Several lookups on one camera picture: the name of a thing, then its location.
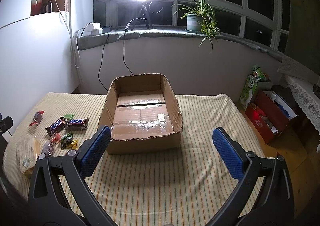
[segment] red box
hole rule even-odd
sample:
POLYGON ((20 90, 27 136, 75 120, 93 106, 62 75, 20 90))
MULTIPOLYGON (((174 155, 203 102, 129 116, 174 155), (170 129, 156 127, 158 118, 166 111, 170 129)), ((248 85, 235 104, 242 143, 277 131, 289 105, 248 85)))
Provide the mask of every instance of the red box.
POLYGON ((268 144, 276 136, 250 104, 248 105, 245 114, 256 127, 266 144, 268 144))
POLYGON ((266 114, 271 123, 276 127, 278 133, 274 134, 265 121, 259 116, 259 114, 252 108, 251 105, 248 106, 245 114, 251 120, 253 125, 256 127, 265 143, 269 143, 275 136, 281 134, 289 125, 291 125, 292 121, 295 117, 297 117, 297 113, 290 108, 290 106, 275 92, 271 91, 276 96, 276 102, 279 103, 288 113, 289 118, 283 113, 283 111, 274 103, 274 101, 266 95, 270 91, 260 91, 255 104, 259 106, 263 112, 266 114))

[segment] window sill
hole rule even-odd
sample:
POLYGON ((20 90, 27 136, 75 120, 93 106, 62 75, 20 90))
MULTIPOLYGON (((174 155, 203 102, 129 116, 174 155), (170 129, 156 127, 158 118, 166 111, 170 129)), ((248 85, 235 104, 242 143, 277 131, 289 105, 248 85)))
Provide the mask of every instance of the window sill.
MULTIPOLYGON (((83 36, 78 39, 78 48, 80 51, 87 50, 90 48, 102 46, 106 42, 108 33, 102 35, 89 35, 83 36)), ((114 43, 119 40, 123 40, 124 30, 111 31, 108 42, 114 43)), ((204 38, 203 34, 193 34, 187 33, 185 27, 173 27, 173 26, 157 26, 152 30, 146 30, 145 27, 136 27, 136 30, 128 31, 125 34, 126 40, 137 39, 140 37, 182 37, 182 38, 204 38)), ((221 33, 221 35, 216 36, 217 39, 228 40, 236 42, 245 46, 248 46, 254 50, 260 50, 263 53, 267 53, 269 56, 275 58, 279 62, 282 62, 283 55, 280 52, 272 50, 270 47, 261 45, 254 41, 250 41, 239 36, 221 33)))

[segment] lamp stand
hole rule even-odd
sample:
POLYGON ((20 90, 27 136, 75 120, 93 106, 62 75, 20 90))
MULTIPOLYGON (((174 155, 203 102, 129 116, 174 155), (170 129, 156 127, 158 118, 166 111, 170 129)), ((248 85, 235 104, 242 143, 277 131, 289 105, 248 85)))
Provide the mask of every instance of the lamp stand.
MULTIPOLYGON (((151 18, 150 18, 150 15, 149 15, 149 11, 148 11, 146 2, 142 3, 142 7, 141 7, 141 9, 140 9, 140 11, 138 13, 138 18, 146 19, 147 29, 149 29, 149 25, 150 25, 150 29, 153 29, 151 18)), ((133 21, 133 26, 132 26, 131 30, 134 30, 134 28, 135 28, 135 26, 137 24, 137 21, 138 21, 138 19, 133 21)))

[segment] blue rubber pad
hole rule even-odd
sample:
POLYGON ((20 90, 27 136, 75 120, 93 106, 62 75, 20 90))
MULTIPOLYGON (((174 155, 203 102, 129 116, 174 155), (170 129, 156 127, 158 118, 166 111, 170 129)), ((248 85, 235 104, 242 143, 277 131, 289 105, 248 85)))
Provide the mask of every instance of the blue rubber pad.
POLYGON ((244 172, 243 163, 238 154, 220 130, 215 129, 213 131, 212 141, 231 176, 240 181, 244 176, 244 172))
POLYGON ((81 160, 81 169, 79 173, 81 178, 92 176, 93 171, 97 167, 104 151, 110 143, 110 139, 111 131, 108 127, 105 127, 81 160))

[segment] striped bedsheet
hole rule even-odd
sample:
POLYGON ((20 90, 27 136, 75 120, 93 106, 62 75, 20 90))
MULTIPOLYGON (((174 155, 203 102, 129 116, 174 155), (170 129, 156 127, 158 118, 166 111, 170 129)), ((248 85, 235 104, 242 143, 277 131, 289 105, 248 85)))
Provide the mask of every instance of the striped bedsheet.
MULTIPOLYGON (((237 184, 212 144, 212 130, 217 127, 223 127, 246 151, 263 157, 257 137, 228 96, 176 97, 184 122, 180 149, 118 156, 105 152, 94 174, 86 179, 118 225, 205 225, 237 184)), ((43 145, 48 140, 45 127, 71 113, 90 119, 86 131, 74 133, 81 144, 95 133, 105 99, 106 95, 49 93, 21 122, 5 151, 3 169, 24 198, 28 198, 30 183, 17 169, 17 141, 36 136, 43 145), (38 110, 45 111, 43 120, 37 128, 29 128, 38 110)), ((55 156, 67 152, 58 146, 55 150, 55 156)), ((81 214, 64 177, 61 183, 73 211, 81 214)), ((252 208, 261 184, 259 179, 243 214, 252 208)))

